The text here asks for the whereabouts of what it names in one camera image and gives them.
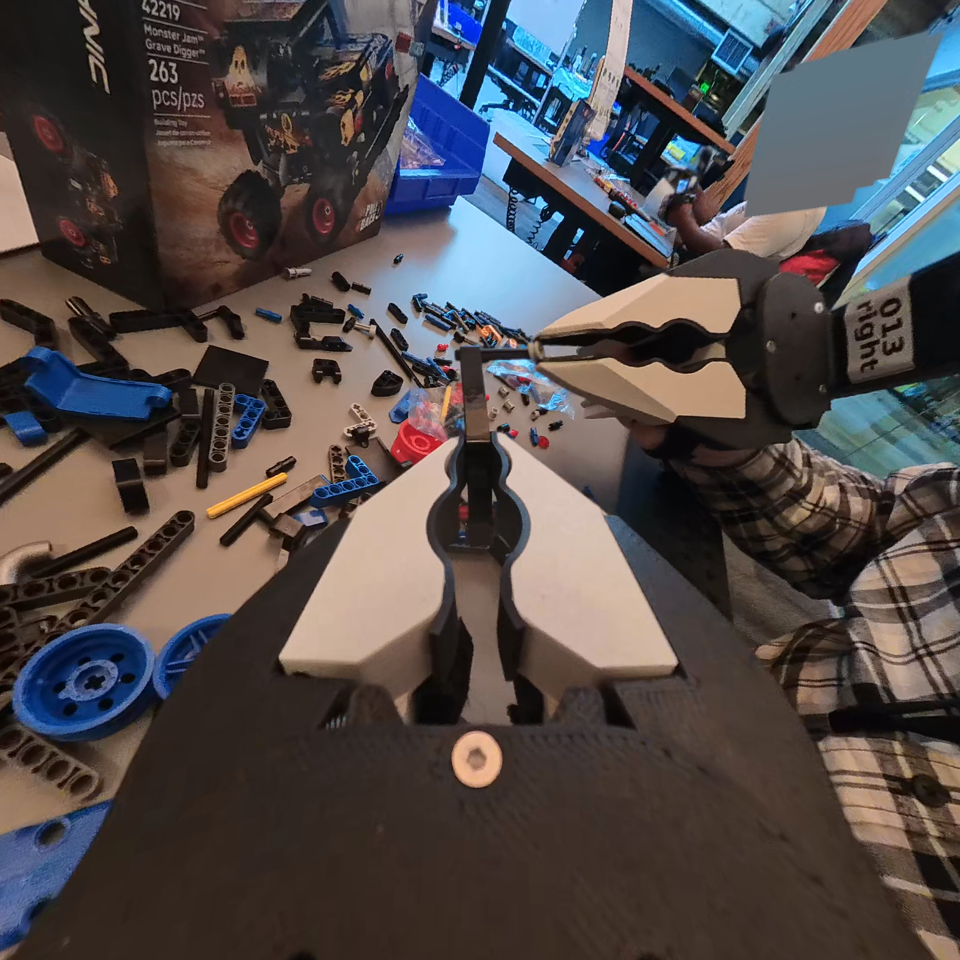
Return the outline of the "clear bag of small parts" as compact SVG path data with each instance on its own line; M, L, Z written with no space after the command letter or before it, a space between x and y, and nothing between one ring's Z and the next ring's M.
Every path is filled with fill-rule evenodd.
M461 382L407 390L390 409L392 423L407 424L414 430L444 442L466 432L464 394Z

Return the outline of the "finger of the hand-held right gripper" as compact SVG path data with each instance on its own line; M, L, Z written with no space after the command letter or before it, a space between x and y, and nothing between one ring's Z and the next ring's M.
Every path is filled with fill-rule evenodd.
M713 337L728 334L741 310L734 278L660 274L577 308L534 336L542 347L636 342L677 323Z
M591 420L673 425L682 418L738 422L747 416L747 390L724 360L683 371L656 360L638 364L626 353L537 355L534 366L581 398Z

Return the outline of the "red and black backpack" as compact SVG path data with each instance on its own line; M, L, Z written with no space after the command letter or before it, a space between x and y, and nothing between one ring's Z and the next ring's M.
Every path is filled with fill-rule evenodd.
M874 243L869 222L841 222L813 234L778 269L807 279L819 289L826 307L833 309Z

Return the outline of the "pile of black beam pieces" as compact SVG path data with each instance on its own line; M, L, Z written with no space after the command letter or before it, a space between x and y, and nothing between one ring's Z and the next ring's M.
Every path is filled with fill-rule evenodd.
M87 363L87 352L67 331L69 312L65 299L54 290L52 275L18 275L14 280L51 283L16 287L2 280L2 299L11 299L55 318L60 345L71 360ZM386 444L398 427L389 420L393 398L370 394L385 370L400 371L383 342L355 330L343 338L352 352L328 354L299 350L289 321L274 323L255 316L252 308L290 306L299 297L287 295L277 284L267 284L228 298L227 306L241 315L246 339L227 343L222 332L210 334L212 346L234 353L266 359L266 378L275 382L292 410L292 425L278 430L261 426L247 448L230 451L225 471L211 471L207 488L196 487L195 452L188 466L169 466L165 475L143 480L150 510L144 515L126 515L115 483L113 462L129 459L133 450L108 451L99 441L87 438L39 478L14 494L2 506L2 556L33 542L50 542L56 559L64 551L88 546L133 526L137 537L107 551L102 557L82 560L78 570L109 569L93 577L90 601L102 622L117 623L147 642L155 652L187 623L207 615L234 613L262 587L278 568L281 539L267 532L245 533L236 545L223 547L219 538L255 502L251 500L210 518L207 510L242 490L264 482L265 471L274 462L294 456L296 465L287 482L271 491L274 499L289 493L321 470L326 473L329 447L345 441L343 428L355 423L354 404L363 406L378 424L377 434ZM113 344L134 369L149 374L199 366L208 344L193 341L173 328L118 335ZM342 382L329 378L316 383L313 360L334 359L342 370ZM151 725L153 706L120 731L93 741L59 742L43 734L52 746L44 746L39 734L4 733L16 721L11 713L13 677L24 657L13 641L14 614L2 613L2 741L26 749L28 768L15 757L2 754L2 834L65 817L91 805L112 800L133 761L140 742Z

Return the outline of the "blue wheel hub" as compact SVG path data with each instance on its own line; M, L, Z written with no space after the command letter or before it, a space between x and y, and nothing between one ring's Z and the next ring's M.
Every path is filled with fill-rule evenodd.
M156 655L151 672L152 687L159 701L170 697L189 666L231 617L229 613L219 613L198 618L171 636Z
M113 624L67 631L33 655L12 692L16 721L54 741L94 741L136 722L156 702L155 652Z

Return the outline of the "printed toy truck box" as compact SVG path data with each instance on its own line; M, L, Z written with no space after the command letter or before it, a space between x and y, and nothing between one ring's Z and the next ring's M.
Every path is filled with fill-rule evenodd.
M44 257L196 307L376 236L436 2L4 1Z

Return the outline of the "wooden workbench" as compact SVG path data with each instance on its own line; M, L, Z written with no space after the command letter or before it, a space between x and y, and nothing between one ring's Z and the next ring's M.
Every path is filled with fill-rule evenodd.
M578 232L600 234L632 250L655 268L669 265L670 253L653 244L650 231L637 234L609 213L610 200L583 164L558 167L546 160L526 133L495 132L492 144L509 158L505 183L519 196L540 197L561 216L542 252L561 265Z
M673 99L664 90L657 87L651 80L644 78L632 67L626 66L623 70L624 81L641 91L642 97L649 102L649 107L659 119L665 120L677 132L682 132L686 139L710 143L714 148L726 154L733 155L738 147L729 142L704 121Z

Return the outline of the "clear plastic bag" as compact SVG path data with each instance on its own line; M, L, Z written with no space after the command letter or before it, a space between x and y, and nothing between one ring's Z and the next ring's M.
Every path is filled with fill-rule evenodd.
M538 371L533 361L525 357L495 359L486 363L486 373L509 394L526 398L541 413L575 419L576 409L568 391Z

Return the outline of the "black angled beam assembly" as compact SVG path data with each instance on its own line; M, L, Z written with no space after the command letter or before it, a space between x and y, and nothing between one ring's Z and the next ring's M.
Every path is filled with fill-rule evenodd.
M458 351L463 406L463 438L455 462L457 487L465 494L465 542L471 549L488 549L495 533L494 481L491 478L490 421L484 378L483 351L464 345Z

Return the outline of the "blue angled beam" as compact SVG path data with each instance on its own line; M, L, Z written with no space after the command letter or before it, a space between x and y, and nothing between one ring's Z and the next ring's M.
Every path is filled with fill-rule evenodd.
M309 498L313 509L326 510L374 493L381 486L376 474L360 457L352 454L345 460L345 478L324 486L318 486Z

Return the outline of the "silver curved pipe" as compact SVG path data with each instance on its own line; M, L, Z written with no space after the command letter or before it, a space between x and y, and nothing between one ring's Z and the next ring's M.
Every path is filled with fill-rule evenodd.
M1 586L10 586L27 573L53 559L51 541L34 541L17 546L1 556Z

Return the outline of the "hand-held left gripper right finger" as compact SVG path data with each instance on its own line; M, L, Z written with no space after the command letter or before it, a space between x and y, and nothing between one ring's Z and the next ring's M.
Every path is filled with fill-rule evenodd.
M495 440L497 646L514 724L569 689L666 678L679 659L611 517L510 438Z

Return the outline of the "grey straight beam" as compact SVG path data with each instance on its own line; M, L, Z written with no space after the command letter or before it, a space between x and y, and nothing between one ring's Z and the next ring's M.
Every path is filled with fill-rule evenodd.
M234 401L234 384L229 381L219 384L213 397L210 439L207 448L207 466L211 473L222 473L227 469L232 442Z

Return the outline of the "dark carton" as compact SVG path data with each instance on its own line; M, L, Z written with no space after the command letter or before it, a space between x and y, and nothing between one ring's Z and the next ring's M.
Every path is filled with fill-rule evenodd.
M572 102L551 138L547 162L556 167L568 166L594 141L596 110L590 99Z

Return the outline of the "person's right hand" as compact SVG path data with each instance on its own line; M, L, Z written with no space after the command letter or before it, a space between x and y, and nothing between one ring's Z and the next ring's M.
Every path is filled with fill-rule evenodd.
M627 429L636 446L660 461L716 467L725 466L739 456L735 451L710 446L688 429L675 424L646 424L626 416L619 416L617 420Z

